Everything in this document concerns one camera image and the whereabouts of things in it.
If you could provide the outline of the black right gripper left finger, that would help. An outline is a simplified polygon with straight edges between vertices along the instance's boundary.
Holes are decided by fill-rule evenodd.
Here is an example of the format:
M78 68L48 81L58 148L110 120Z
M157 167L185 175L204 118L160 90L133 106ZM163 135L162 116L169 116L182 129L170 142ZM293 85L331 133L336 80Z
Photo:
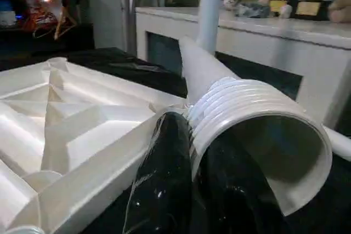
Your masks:
M189 130L179 113L156 122L132 184L123 233L188 233L192 181Z

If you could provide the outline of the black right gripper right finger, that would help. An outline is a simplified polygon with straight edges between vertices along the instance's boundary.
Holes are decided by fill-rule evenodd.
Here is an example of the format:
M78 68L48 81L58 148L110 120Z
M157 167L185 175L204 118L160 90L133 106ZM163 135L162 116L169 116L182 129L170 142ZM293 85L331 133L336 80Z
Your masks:
M209 233L292 233L251 157L204 156L197 178Z

